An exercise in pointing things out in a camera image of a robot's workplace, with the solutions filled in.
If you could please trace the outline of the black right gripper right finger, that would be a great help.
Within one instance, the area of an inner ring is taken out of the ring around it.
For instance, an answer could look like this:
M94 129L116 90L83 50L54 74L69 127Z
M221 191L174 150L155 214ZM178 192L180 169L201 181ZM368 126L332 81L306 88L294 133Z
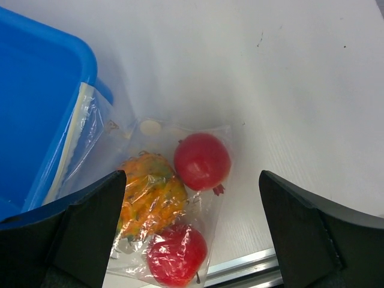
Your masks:
M264 170L263 208L285 287L383 287L383 219Z

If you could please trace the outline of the orange toy pineapple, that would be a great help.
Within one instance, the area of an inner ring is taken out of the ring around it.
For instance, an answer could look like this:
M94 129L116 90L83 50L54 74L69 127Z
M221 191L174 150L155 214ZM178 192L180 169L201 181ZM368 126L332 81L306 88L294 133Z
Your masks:
M116 228L118 240L144 241L184 213L187 191L164 156L142 151L120 169L127 183Z

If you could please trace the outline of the clear zip top bag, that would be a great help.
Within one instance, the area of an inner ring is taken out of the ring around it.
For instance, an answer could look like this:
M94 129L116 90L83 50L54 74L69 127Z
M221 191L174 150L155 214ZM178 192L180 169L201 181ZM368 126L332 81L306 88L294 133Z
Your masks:
M100 229L109 237L101 275L202 287L233 164L230 128L194 131L149 118L123 127L97 88L81 83L74 95L24 210L56 204L121 170L126 183L109 189L118 209L96 210L114 224Z

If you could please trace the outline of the dark red toy pomegranate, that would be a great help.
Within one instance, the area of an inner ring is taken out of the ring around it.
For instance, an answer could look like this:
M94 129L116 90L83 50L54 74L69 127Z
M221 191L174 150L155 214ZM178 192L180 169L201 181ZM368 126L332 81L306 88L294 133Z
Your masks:
M179 141L173 163L178 176L193 191L224 193L232 162L225 145L208 133L194 133Z

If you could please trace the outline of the red toy apple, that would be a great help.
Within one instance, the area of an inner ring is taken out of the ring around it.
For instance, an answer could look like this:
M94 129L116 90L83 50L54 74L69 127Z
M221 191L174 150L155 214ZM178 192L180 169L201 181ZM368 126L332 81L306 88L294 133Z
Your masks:
M208 255L202 234L188 224L174 224L155 235L148 246L147 264L162 286L186 287Z

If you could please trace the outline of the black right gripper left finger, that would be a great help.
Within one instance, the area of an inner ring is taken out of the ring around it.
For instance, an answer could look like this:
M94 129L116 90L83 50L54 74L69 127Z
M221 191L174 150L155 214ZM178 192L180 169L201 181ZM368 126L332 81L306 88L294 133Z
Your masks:
M101 287L126 185L123 171L1 221L1 287Z

